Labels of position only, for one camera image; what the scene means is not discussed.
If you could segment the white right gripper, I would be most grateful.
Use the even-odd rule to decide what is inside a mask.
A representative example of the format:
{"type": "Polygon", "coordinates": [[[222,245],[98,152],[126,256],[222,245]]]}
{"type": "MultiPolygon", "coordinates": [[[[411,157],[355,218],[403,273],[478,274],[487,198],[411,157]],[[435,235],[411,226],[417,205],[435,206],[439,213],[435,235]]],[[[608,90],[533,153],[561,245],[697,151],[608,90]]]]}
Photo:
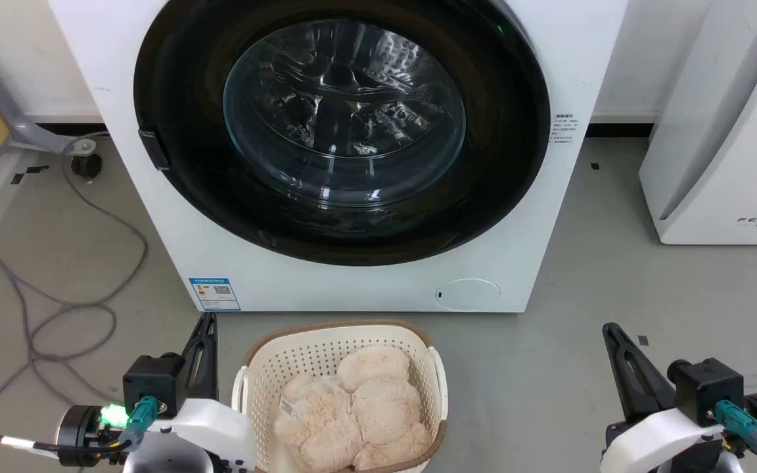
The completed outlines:
{"type": "Polygon", "coordinates": [[[723,432],[719,423],[700,427],[682,411],[673,409],[674,387],[618,323],[604,324],[602,336],[624,420],[637,424],[612,440],[602,455],[601,472],[649,472],[703,436],[723,432]]]}

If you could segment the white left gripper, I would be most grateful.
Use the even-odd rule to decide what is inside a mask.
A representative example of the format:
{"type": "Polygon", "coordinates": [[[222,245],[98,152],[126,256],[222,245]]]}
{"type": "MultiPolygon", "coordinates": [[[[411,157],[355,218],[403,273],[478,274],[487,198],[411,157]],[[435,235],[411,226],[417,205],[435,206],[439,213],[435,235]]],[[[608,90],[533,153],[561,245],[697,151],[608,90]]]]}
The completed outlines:
{"type": "Polygon", "coordinates": [[[198,318],[181,354],[188,398],[177,416],[156,420],[128,455],[124,472],[254,472],[256,435],[249,418],[216,401],[218,319],[198,318]]]}

